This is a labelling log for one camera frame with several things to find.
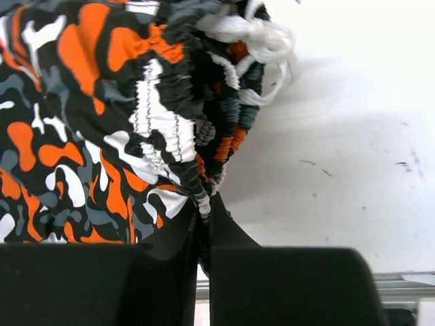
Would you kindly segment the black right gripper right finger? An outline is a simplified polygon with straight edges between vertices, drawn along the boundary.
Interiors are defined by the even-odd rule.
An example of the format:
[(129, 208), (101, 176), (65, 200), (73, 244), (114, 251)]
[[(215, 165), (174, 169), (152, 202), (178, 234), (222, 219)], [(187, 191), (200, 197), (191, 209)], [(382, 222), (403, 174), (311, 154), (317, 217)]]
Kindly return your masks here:
[(386, 325), (370, 268), (354, 249), (263, 247), (228, 214), (210, 217), (212, 325)]

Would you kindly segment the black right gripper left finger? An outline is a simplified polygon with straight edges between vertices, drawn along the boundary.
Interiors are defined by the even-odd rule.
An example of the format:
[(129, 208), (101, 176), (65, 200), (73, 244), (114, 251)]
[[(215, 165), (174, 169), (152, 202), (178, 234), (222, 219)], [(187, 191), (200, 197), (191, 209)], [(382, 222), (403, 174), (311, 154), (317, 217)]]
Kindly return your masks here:
[(192, 325), (196, 217), (139, 244), (4, 244), (2, 325)]

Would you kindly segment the orange camouflage shorts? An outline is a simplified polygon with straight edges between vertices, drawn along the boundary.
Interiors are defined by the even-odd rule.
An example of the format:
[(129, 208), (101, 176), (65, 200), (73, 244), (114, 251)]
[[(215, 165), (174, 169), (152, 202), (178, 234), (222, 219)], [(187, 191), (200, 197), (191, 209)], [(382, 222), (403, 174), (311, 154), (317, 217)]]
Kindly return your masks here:
[(1, 242), (208, 224), (294, 45), (262, 1), (2, 1)]

